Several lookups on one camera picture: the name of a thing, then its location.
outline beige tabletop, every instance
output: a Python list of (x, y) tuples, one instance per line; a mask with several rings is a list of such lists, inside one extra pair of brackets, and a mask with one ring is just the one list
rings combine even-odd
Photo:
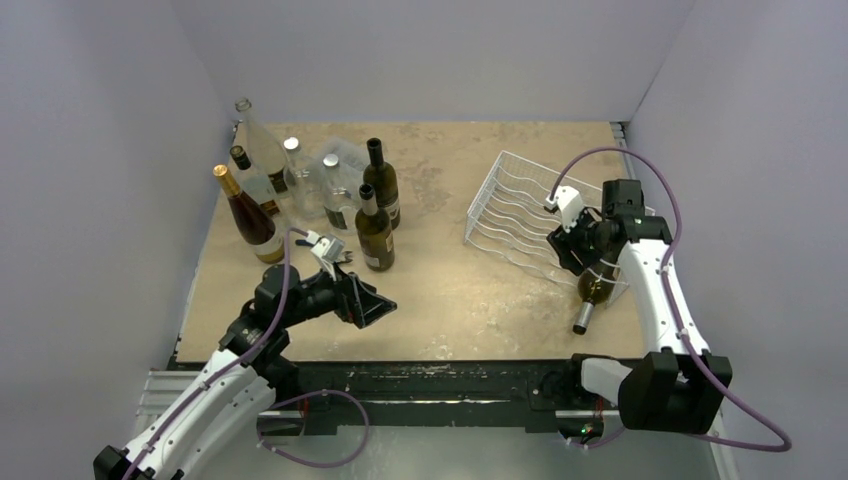
[[(342, 237), (354, 261), (343, 267), (398, 304), (359, 330), (333, 314), (290, 329), (292, 360), (475, 360), (567, 358), (573, 353), (638, 357), (641, 330), (630, 292), (596, 311), (585, 336), (571, 332), (580, 301), (574, 287), (528, 275), (503, 259), (463, 244), (466, 211), (501, 150), (559, 170), (572, 157), (614, 145), (607, 123), (347, 123), (279, 124), (317, 151), (332, 135), (364, 145), (383, 140), (400, 182), (402, 221), (396, 262), (387, 272), (365, 267), (355, 236)], [(617, 154), (600, 154), (569, 175), (593, 185), (625, 176)], [(214, 182), (211, 169), (209, 181)], [(305, 225), (326, 231), (326, 222)], [(303, 276), (318, 271), (305, 247), (292, 247)], [(219, 195), (189, 298), (178, 361), (206, 361), (238, 316), (267, 265), (236, 230)]]

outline wine bottle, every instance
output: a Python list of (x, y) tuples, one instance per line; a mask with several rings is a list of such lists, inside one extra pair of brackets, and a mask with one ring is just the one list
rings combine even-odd
[(316, 162), (303, 151), (300, 141), (289, 137), (283, 141), (286, 155), (289, 159), (286, 183), (294, 196), (294, 205), (298, 213), (312, 220), (324, 216), (324, 202), (321, 201), (320, 172), (316, 170)]
[(392, 221), (386, 210), (377, 206), (374, 187), (367, 183), (359, 187), (362, 208), (356, 213), (356, 233), (371, 270), (382, 272), (395, 263), (395, 246), (392, 238)]
[(617, 270), (614, 262), (613, 255), (605, 255), (598, 263), (587, 268), (577, 280), (577, 293), (583, 300), (571, 328), (577, 335), (586, 333), (595, 305), (606, 302), (612, 294)]
[(239, 187), (226, 165), (215, 166), (212, 173), (227, 196), (239, 233), (253, 247), (256, 258), (265, 263), (282, 260), (285, 255), (283, 235), (277, 231), (271, 217)]
[(321, 193), (324, 197), (324, 211), (334, 229), (349, 235), (356, 230), (356, 212), (360, 206), (358, 198), (353, 198), (348, 188), (348, 178), (342, 172), (338, 155), (327, 155), (323, 163), (324, 185)]
[(400, 197), (397, 190), (397, 173), (389, 162), (383, 159), (383, 142), (372, 138), (366, 142), (371, 164), (365, 167), (362, 181), (374, 187), (377, 192), (377, 206), (386, 210), (392, 219), (392, 229), (400, 225)]
[(290, 195), (286, 186), (286, 152), (280, 141), (264, 125), (253, 117), (250, 100), (242, 97), (236, 100), (236, 111), (244, 117), (243, 128), (247, 130), (247, 151), (253, 161), (268, 175), (274, 191), (280, 198)]
[(230, 149), (230, 157), (233, 158), (233, 162), (238, 167), (236, 180), (245, 193), (254, 199), (269, 216), (279, 215), (280, 206), (277, 204), (277, 192), (274, 191), (274, 185), (271, 184), (268, 175), (265, 175), (265, 172), (260, 171), (259, 168), (250, 163), (250, 159), (244, 153), (244, 148), (239, 145)]

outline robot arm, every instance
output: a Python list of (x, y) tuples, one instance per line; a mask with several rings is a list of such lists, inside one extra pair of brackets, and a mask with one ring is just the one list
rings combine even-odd
[[(244, 426), (255, 421), (259, 413), (276, 400), (303, 393), (296, 391), (297, 367), (280, 356), (289, 344), (286, 328), (328, 312), (365, 328), (397, 308), (397, 304), (377, 295), (376, 289), (359, 280), (356, 274), (339, 268), (336, 260), (343, 250), (341, 240), (314, 232), (309, 232), (307, 240), (314, 244), (312, 253), (322, 270), (308, 279), (300, 279), (297, 270), (291, 269), (281, 321), (253, 358), (209, 383), (210, 377), (253, 347), (269, 327), (269, 319), (273, 318), (282, 295), (283, 267), (279, 265), (265, 272), (254, 299), (245, 304), (229, 326), (218, 351), (171, 407), (123, 450), (110, 446), (97, 456), (96, 480), (122, 478), (139, 455), (142, 458), (134, 472), (137, 476), (130, 478), (196, 478), (206, 461)], [(163, 428), (163, 422), (172, 414), (176, 417)], [(157, 433), (159, 440), (151, 445)]]
[[(561, 215), (562, 226), (548, 235), (560, 265), (580, 275), (604, 254), (615, 253), (633, 289), (642, 326), (646, 354), (635, 368), (613, 359), (587, 358), (581, 363), (581, 386), (617, 404), (627, 428), (705, 433), (723, 395), (697, 369), (678, 335), (660, 276), (671, 234), (664, 218), (645, 214), (640, 182), (605, 182), (601, 211), (584, 207), (575, 189), (559, 187), (547, 209)], [(666, 268), (690, 341), (727, 386), (730, 362), (710, 354), (689, 314), (674, 261)]]

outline wire rack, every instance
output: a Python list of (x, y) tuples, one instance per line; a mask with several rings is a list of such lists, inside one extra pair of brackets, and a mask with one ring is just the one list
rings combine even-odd
[[(559, 266), (546, 240), (548, 233), (560, 225), (558, 218), (543, 208), (558, 175), (550, 168), (501, 151), (468, 208), (464, 243), (502, 257), (530, 275), (575, 285), (577, 277)], [(586, 206), (600, 208), (600, 188), (568, 176), (562, 185), (577, 189)], [(652, 209), (646, 210), (653, 215)], [(618, 274), (608, 305), (627, 288), (626, 279)]]

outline clear glass bottle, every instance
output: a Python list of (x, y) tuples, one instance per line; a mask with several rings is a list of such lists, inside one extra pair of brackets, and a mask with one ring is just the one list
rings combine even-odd
[(244, 117), (242, 128), (247, 131), (247, 151), (256, 165), (268, 175), (277, 196), (286, 198), (290, 195), (285, 181), (286, 152), (277, 137), (253, 117), (252, 107), (250, 100), (244, 97), (236, 100), (236, 111)]
[(289, 137), (283, 141), (288, 155), (288, 169), (291, 175), (285, 175), (286, 183), (294, 197), (298, 213), (306, 220), (324, 216), (324, 202), (321, 199), (321, 173), (316, 162), (303, 151), (300, 141)]
[(324, 184), (321, 193), (324, 212), (333, 229), (342, 235), (356, 232), (356, 212), (359, 202), (349, 188), (349, 179), (342, 171), (339, 157), (333, 153), (324, 157)]
[(230, 157), (238, 167), (238, 170), (233, 172), (236, 181), (245, 193), (256, 200), (256, 203), (272, 218), (280, 215), (277, 192), (274, 191), (274, 185), (271, 184), (268, 175), (250, 162), (241, 145), (235, 145), (230, 149)]

